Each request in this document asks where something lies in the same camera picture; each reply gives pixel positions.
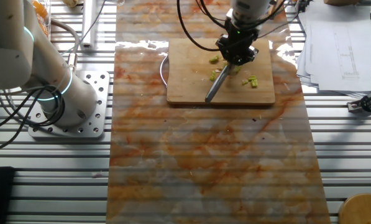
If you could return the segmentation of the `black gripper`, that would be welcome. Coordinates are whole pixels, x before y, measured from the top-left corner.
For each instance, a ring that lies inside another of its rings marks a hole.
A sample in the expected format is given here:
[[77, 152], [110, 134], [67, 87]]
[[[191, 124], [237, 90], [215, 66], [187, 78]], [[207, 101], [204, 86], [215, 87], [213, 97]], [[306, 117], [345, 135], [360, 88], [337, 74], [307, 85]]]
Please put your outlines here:
[[[234, 65], [243, 65], [246, 62], [254, 61], [259, 50], [250, 46], [257, 39], [257, 29], [239, 29], [233, 24], [226, 27], [227, 35], [221, 35], [216, 45], [222, 57]], [[241, 49], [247, 49], [245, 57]]]

